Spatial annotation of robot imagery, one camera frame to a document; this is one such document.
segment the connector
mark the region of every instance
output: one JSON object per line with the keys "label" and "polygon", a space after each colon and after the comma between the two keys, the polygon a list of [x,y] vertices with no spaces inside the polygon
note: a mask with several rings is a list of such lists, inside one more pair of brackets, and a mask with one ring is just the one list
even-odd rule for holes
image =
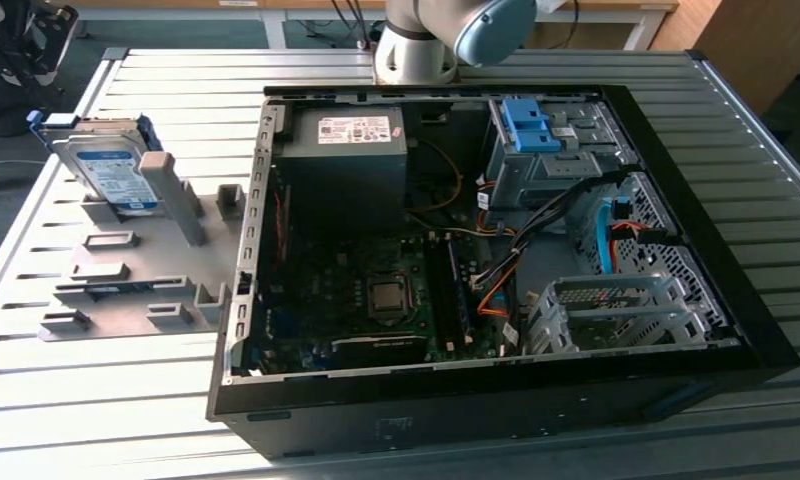
{"label": "connector", "polygon": [[611,217],[614,220],[628,220],[634,208],[628,200],[618,198],[611,205]]}
{"label": "connector", "polygon": [[610,240],[631,240],[635,238],[635,231],[631,228],[614,228],[608,226]]}
{"label": "connector", "polygon": [[682,243],[680,238],[674,236],[663,228],[644,228],[642,230],[638,230],[636,240],[638,243],[642,245],[679,245]]}

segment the power supply label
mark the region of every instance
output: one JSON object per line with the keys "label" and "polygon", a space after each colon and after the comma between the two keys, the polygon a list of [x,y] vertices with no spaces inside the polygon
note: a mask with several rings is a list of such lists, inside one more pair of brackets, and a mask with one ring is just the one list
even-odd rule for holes
{"label": "power supply label", "polygon": [[391,142],[388,117],[325,117],[317,128],[320,145]]}
{"label": "power supply label", "polygon": [[86,151],[77,152],[76,155],[89,173],[89,180],[109,203],[128,210],[157,206],[157,196],[139,173],[139,162],[131,152]]}

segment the sticker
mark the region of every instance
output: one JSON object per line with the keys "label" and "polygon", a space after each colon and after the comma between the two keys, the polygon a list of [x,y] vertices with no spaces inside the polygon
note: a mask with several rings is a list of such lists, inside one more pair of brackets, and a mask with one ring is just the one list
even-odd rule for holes
{"label": "sticker", "polygon": [[391,142],[388,117],[327,117],[317,123],[317,143]]}
{"label": "sticker", "polygon": [[578,137],[572,127],[552,128],[551,133],[553,133],[558,137]]}
{"label": "sticker", "polygon": [[489,194],[477,192],[477,208],[481,210],[489,209]]}
{"label": "sticker", "polygon": [[92,287],[85,290],[88,293],[118,293],[118,287]]}
{"label": "sticker", "polygon": [[251,0],[219,0],[220,7],[257,7],[257,2]]}
{"label": "sticker", "polygon": [[157,196],[145,177],[139,173],[137,160],[131,152],[77,152],[92,183],[106,201],[128,210],[144,210],[157,206]]}
{"label": "sticker", "polygon": [[509,340],[509,343],[512,343],[513,345],[519,345],[519,332],[512,327],[512,325],[509,325],[509,323],[504,323],[501,333],[504,335],[504,338]]}

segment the aluminum profile table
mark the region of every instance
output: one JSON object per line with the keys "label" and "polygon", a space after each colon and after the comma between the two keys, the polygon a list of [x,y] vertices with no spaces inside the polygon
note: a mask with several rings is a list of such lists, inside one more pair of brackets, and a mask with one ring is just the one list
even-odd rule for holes
{"label": "aluminum profile table", "polygon": [[[245,178],[267,85],[365,84],[337,50],[110,50],[77,113],[143,111],[197,188]],[[683,53],[523,51],[467,83],[627,85],[800,353],[800,168],[711,66]],[[204,419],[213,333],[45,343],[36,309],[82,213],[50,158],[0,249],[0,478],[800,478],[800,368],[667,421],[271,464]]]}

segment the blue cable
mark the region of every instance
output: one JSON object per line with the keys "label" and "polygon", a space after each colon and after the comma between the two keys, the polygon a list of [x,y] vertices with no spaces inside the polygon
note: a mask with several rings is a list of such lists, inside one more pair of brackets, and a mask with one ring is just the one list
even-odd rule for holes
{"label": "blue cable", "polygon": [[611,206],[611,202],[606,201],[599,207],[599,215],[596,217],[596,247],[599,249],[602,272],[606,274],[614,273],[614,263],[608,250],[608,214],[611,213]]}

